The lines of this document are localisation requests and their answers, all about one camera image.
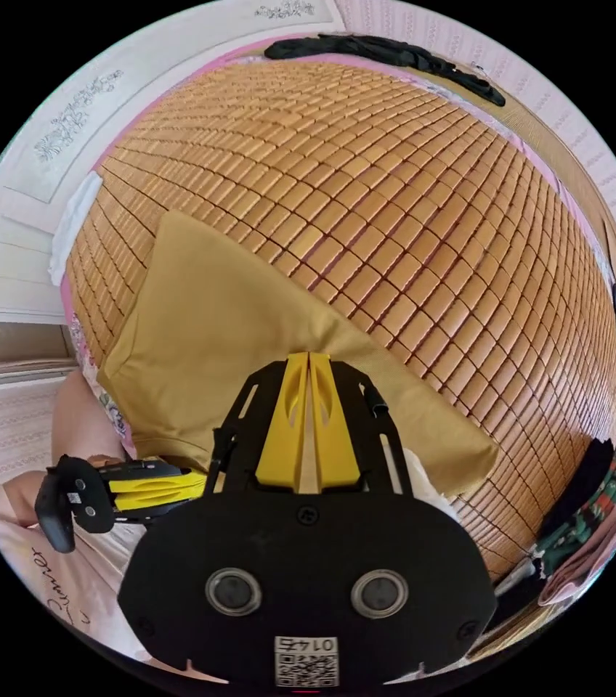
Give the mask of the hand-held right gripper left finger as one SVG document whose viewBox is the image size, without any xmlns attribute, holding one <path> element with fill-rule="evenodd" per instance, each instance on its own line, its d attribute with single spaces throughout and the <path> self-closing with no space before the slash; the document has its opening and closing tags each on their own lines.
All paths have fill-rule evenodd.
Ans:
<svg viewBox="0 0 616 697">
<path fill-rule="evenodd" d="M 263 487 L 298 489 L 304 446 L 309 354 L 291 354 L 269 422 L 256 480 Z"/>
</svg>

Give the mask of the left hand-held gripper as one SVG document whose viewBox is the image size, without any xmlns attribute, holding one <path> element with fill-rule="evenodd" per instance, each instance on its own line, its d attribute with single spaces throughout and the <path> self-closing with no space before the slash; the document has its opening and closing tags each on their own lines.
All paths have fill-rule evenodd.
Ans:
<svg viewBox="0 0 616 697">
<path fill-rule="evenodd" d="M 199 498 L 206 474 L 147 457 L 101 466 L 64 455 L 60 458 L 60 492 L 74 521 L 93 534 L 117 523 L 149 526 L 175 507 Z"/>
</svg>

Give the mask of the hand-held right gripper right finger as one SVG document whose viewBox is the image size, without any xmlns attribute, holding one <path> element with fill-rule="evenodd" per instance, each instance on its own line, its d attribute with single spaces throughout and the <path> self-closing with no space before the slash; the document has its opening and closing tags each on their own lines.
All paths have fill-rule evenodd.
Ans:
<svg viewBox="0 0 616 697">
<path fill-rule="evenodd" d="M 354 488 L 360 481 L 360 469 L 327 354 L 309 354 L 309 377 L 317 486 Z"/>
</svg>

